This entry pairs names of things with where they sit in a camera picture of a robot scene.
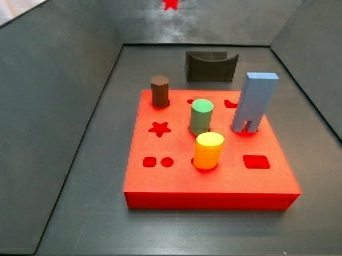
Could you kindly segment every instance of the blue rectangular block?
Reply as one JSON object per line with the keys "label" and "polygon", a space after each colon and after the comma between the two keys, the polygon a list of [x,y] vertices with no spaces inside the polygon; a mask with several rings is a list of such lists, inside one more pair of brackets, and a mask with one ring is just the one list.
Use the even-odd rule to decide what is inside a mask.
{"label": "blue rectangular block", "polygon": [[232,120],[234,132],[256,132],[279,77],[275,73],[247,72],[238,109]]}

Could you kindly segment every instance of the red square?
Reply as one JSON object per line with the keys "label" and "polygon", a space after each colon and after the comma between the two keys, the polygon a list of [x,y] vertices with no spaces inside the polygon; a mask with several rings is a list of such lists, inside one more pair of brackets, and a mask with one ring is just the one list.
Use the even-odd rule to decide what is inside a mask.
{"label": "red square", "polygon": [[[288,208],[302,192],[266,116],[255,134],[231,131],[239,95],[170,90],[170,106],[156,109],[151,91],[141,92],[123,188],[129,208]],[[190,103],[199,98],[214,103],[210,130],[226,139],[210,171],[191,164],[196,138],[188,131]]]}

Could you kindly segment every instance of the green cylinder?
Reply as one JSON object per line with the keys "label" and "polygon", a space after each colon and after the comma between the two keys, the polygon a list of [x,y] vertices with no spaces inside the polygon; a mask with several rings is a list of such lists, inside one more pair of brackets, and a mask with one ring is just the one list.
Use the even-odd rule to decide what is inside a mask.
{"label": "green cylinder", "polygon": [[190,131],[199,135],[208,132],[214,104],[210,100],[198,99],[192,102]]}

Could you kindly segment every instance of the yellow cylinder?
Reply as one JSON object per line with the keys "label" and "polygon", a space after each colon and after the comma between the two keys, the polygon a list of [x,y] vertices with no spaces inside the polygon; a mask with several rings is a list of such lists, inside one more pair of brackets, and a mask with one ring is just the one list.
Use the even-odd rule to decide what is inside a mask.
{"label": "yellow cylinder", "polygon": [[219,162],[224,137],[216,132],[204,132],[196,138],[194,166],[212,169]]}

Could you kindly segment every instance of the star shape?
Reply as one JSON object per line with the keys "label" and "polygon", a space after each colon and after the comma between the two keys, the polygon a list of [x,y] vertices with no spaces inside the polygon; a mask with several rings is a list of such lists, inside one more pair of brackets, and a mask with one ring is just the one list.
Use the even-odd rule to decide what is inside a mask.
{"label": "star shape", "polygon": [[178,9],[178,1],[179,0],[162,0],[166,3],[164,11],[167,11],[170,8],[174,10]]}
{"label": "star shape", "polygon": [[159,124],[158,122],[152,123],[152,128],[148,130],[148,132],[155,132],[156,136],[160,138],[166,132],[171,132],[171,130],[167,127],[168,122],[164,122]]}

